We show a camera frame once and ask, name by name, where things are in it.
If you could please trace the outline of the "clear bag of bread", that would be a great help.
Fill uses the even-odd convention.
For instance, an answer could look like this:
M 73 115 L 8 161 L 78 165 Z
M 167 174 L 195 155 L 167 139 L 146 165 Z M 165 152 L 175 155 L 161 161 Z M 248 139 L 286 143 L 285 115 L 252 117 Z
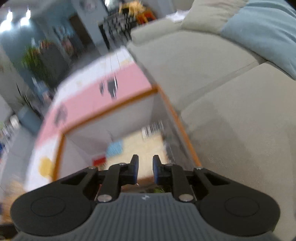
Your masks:
M 111 143 L 106 153 L 104 169 L 107 170 L 119 163 L 129 163 L 133 155 L 138 155 L 139 158 L 137 183 L 140 185 L 153 183 L 153 156 L 158 155 L 163 164 L 170 163 L 162 121 L 144 126 L 141 130 Z

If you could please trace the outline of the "pink checkered tablecloth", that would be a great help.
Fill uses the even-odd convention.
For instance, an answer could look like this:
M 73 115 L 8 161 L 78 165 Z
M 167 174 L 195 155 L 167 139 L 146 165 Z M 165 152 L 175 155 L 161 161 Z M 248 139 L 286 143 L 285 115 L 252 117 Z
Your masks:
M 41 125 L 24 189 L 31 191 L 52 180 L 59 144 L 68 129 L 151 87 L 126 47 L 99 57 L 66 78 Z

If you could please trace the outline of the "beige fabric sofa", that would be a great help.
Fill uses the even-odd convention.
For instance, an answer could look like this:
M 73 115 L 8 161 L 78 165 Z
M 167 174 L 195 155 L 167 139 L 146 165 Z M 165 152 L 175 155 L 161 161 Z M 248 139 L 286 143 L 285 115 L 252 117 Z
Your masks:
M 188 13 L 193 2 L 177 6 Z M 280 206 L 274 234 L 295 240 L 295 79 L 182 21 L 135 28 L 128 50 L 168 96 L 201 164 L 272 196 Z

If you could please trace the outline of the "blue grey plant pot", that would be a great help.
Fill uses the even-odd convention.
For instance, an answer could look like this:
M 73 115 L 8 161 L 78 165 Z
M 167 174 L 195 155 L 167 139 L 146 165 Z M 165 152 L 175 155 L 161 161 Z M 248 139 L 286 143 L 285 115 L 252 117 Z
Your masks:
M 27 105 L 23 106 L 16 115 L 22 126 L 34 136 L 38 135 L 42 120 L 30 107 Z

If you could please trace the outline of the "dark grey cabinet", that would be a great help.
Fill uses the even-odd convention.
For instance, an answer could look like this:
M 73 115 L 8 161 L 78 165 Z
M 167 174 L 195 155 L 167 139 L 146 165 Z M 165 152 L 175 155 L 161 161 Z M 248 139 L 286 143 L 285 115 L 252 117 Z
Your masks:
M 50 88 L 56 88 L 68 73 L 68 62 L 56 45 L 42 49 L 40 57 L 47 71 L 45 82 Z

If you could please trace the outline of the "green potted plant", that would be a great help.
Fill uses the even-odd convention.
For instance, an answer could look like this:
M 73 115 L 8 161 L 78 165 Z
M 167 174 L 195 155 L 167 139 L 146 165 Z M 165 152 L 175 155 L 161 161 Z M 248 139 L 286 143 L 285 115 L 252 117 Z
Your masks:
M 22 57 L 22 65 L 28 69 L 37 80 L 46 81 L 49 79 L 49 72 L 41 60 L 41 53 L 38 48 L 27 46 Z

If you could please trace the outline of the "black dining table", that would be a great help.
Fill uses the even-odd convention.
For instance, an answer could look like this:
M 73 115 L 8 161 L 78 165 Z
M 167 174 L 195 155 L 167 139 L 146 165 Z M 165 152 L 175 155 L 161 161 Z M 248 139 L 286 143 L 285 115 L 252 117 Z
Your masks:
M 113 13 L 98 24 L 108 51 L 111 51 L 113 46 L 125 44 L 131 40 L 131 31 L 137 26 L 136 18 L 129 15 L 128 9 L 123 9 L 121 13 Z

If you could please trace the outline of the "orange stool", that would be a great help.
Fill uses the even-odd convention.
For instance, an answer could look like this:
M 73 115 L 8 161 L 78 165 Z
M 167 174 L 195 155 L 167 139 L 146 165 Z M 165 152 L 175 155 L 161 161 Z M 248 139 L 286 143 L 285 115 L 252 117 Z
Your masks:
M 136 16 L 136 20 L 139 25 L 146 24 L 146 23 L 154 21 L 156 19 L 157 19 L 156 16 L 154 15 L 154 13 L 150 9 L 148 9 L 142 13 L 139 13 Z

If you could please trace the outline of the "beige sofa cushion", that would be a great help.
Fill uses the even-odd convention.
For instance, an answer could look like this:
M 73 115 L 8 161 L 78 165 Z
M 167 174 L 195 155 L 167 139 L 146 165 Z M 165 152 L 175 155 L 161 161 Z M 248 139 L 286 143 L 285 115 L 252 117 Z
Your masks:
M 246 4 L 245 0 L 194 1 L 181 28 L 218 35 L 227 21 Z

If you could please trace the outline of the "light blue cushion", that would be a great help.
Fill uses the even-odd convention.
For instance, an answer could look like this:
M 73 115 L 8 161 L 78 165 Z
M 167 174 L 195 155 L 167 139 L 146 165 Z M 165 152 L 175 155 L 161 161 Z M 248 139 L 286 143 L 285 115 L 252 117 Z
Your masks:
M 295 6 L 292 1 L 249 1 L 221 36 L 272 62 L 295 79 Z

